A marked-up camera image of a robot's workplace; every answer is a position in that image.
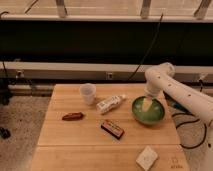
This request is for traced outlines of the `yellowish pusher tool tip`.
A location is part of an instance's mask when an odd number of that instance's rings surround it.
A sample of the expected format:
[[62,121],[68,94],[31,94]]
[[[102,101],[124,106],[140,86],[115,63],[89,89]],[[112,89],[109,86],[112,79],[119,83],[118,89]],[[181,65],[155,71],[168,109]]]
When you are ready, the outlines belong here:
[[150,98],[145,97],[142,104],[142,110],[147,112],[152,105],[152,100]]

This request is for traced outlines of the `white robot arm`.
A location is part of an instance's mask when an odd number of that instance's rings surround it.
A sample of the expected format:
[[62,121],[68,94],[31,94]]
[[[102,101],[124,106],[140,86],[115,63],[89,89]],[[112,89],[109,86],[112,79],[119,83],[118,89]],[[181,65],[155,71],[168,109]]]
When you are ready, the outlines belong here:
[[168,62],[147,68],[145,95],[155,98],[164,91],[207,125],[207,149],[200,171],[213,171],[213,97],[176,81],[174,74],[175,67]]

